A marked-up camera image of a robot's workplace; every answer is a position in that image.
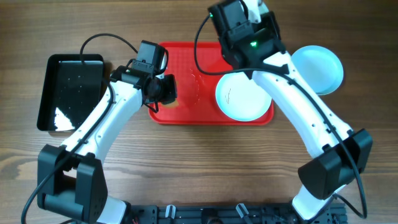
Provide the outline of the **green and orange sponge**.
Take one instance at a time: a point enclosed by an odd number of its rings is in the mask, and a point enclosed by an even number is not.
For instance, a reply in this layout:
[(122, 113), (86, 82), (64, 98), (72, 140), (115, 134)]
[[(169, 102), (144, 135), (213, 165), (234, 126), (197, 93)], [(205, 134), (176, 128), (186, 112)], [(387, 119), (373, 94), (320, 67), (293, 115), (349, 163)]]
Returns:
[(165, 107), (165, 108), (176, 108), (178, 105), (179, 105), (178, 100), (174, 100), (174, 101), (171, 102), (171, 103), (167, 103), (167, 104), (164, 103), (164, 104), (162, 104), (162, 106)]

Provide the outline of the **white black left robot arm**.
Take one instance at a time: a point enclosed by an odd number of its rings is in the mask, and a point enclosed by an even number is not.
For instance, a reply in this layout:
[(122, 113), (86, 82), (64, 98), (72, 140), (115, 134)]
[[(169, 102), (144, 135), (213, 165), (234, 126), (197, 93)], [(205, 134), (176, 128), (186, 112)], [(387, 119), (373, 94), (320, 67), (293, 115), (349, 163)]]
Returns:
[(142, 106), (158, 112), (159, 104), (177, 97), (172, 74), (165, 74), (169, 52), (143, 40), (137, 57), (104, 81), (106, 91), (78, 130), (58, 147), (45, 145), (38, 155), (37, 187), (21, 215), (26, 222), (33, 201), (77, 223), (132, 223), (131, 204), (108, 195), (103, 163), (122, 127)]

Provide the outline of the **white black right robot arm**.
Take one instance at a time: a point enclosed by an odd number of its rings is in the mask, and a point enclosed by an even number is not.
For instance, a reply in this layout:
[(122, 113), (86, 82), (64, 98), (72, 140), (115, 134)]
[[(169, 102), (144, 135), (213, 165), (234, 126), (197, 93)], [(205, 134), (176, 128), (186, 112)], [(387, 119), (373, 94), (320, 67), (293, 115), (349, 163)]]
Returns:
[(312, 221), (356, 181), (373, 146), (365, 130), (354, 131), (320, 99), (295, 68), (275, 14), (260, 1), (221, 1), (208, 8), (224, 60), (268, 93), (299, 133), (311, 156), (298, 169), (302, 182), (292, 200), (302, 220)]

